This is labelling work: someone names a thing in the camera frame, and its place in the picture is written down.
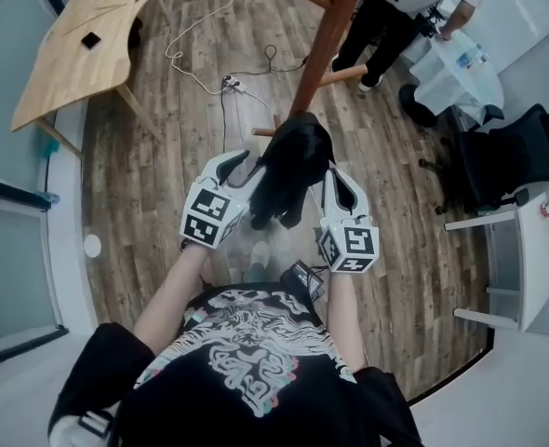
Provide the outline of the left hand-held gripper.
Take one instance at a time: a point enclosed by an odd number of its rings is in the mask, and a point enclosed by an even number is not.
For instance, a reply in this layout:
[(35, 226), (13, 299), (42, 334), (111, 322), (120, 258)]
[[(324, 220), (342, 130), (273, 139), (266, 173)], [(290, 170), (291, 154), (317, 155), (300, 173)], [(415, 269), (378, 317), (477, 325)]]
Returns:
[[(249, 150), (234, 150), (211, 158), (198, 183), (193, 183), (181, 216), (180, 235), (205, 247), (216, 249), (240, 224), (248, 203), (265, 175), (265, 167), (255, 167), (240, 183), (229, 177), (249, 156)], [(216, 187), (225, 186), (225, 191)]]

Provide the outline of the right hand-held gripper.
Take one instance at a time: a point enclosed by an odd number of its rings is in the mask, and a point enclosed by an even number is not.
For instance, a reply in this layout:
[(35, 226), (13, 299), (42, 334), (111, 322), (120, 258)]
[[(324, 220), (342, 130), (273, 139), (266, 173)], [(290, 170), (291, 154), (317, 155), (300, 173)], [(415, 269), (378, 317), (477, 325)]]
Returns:
[[(322, 192), (318, 248), (333, 273), (365, 273), (380, 256), (379, 229), (369, 216), (365, 191), (347, 173), (329, 169)], [(355, 218), (339, 218), (341, 210)]]

